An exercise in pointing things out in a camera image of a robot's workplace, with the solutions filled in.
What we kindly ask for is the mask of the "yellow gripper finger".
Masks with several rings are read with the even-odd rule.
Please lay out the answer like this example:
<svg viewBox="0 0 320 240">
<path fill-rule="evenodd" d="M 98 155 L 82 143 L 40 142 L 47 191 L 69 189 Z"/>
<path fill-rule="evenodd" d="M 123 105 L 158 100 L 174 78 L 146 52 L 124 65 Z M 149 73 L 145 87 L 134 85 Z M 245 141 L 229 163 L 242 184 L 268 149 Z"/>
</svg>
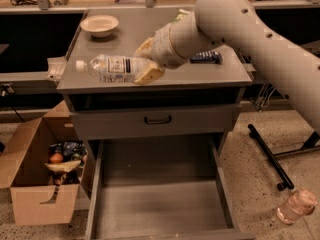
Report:
<svg viewBox="0 0 320 240">
<path fill-rule="evenodd" d="M 149 37 L 147 38 L 135 51 L 134 55 L 136 57 L 143 57 L 143 58 L 151 58 L 152 57 L 152 45 L 153 45 L 154 38 Z"/>
<path fill-rule="evenodd" d="M 145 60 L 135 75 L 134 83 L 137 85 L 145 85 L 161 78 L 164 73 L 164 67 L 159 66 L 154 61 Z"/>
</svg>

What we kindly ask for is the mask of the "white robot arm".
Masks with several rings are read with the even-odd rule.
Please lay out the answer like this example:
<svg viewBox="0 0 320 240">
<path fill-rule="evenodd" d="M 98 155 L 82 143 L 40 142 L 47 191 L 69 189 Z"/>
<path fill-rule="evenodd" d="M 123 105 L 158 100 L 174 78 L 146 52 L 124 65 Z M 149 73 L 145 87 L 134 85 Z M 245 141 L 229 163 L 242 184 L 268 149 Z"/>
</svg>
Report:
<svg viewBox="0 0 320 240">
<path fill-rule="evenodd" d="M 253 66 L 320 132 L 320 58 L 267 27 L 248 0 L 197 0 L 135 52 L 175 69 L 209 46 L 226 44 Z"/>
</svg>

